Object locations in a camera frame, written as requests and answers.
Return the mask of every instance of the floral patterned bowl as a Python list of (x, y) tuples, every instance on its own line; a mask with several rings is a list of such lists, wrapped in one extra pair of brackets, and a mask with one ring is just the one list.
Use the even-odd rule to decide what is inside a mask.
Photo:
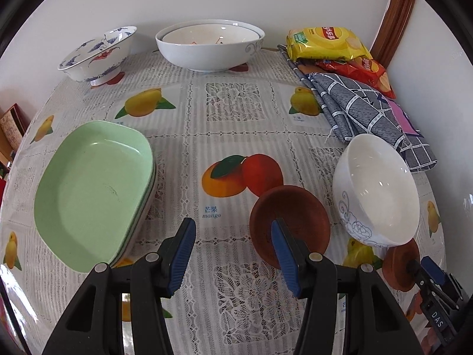
[(333, 174), (333, 199), (348, 233), (368, 246), (400, 246), (419, 224), (419, 196), (408, 166), (381, 138), (353, 138)]
[(156, 34), (163, 57), (196, 72), (221, 72), (249, 61), (261, 49), (264, 32), (240, 21), (196, 20)]
[(58, 70), (75, 81), (87, 81), (92, 86), (104, 84), (120, 73), (135, 32), (135, 26), (126, 26), (86, 41), (64, 58)]

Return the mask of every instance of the red chip bag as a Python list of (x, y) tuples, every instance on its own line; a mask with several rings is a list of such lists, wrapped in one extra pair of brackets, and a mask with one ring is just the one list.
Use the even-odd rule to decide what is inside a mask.
[(327, 72), (336, 73), (361, 83), (365, 83), (390, 99), (396, 99), (396, 95), (389, 84), (386, 69), (376, 60), (356, 57), (350, 61), (343, 60), (316, 60), (315, 65)]

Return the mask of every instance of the bowl foot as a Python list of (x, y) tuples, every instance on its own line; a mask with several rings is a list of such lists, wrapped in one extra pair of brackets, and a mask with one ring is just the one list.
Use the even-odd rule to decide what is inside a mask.
[(91, 86), (98, 86), (98, 85), (105, 84), (107, 81), (110, 81), (111, 79), (116, 77), (121, 71), (122, 69), (119, 66), (117, 69), (111, 71), (110, 73), (107, 73), (105, 76), (102, 76), (101, 78), (91, 81), (90, 84)]
[(224, 70), (191, 70), (191, 71), (200, 72), (200, 73), (217, 73), (217, 72), (223, 72)]

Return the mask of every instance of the brown bowl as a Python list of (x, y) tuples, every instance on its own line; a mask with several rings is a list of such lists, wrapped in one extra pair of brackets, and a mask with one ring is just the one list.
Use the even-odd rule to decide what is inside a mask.
[(294, 237), (305, 241), (310, 252), (325, 253), (330, 241), (330, 222), (321, 202), (309, 191), (281, 185), (265, 192), (250, 215), (250, 236), (256, 252), (280, 268), (271, 241), (271, 223), (283, 218)]
[(414, 277), (407, 272), (407, 264), (411, 260), (420, 261), (419, 247), (414, 239), (408, 243), (391, 247), (387, 250), (383, 261), (383, 276), (395, 290), (408, 292), (414, 284)]

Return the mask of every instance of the checkered fabric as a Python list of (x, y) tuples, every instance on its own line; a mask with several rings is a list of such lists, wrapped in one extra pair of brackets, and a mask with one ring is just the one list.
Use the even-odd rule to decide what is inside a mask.
[[(302, 73), (278, 46), (297, 77), (312, 90), (334, 134), (343, 142), (360, 133), (371, 133), (391, 144), (411, 172), (426, 171), (437, 163), (430, 145), (397, 103), (374, 88), (334, 73)], [(398, 122), (399, 116), (407, 130)]]

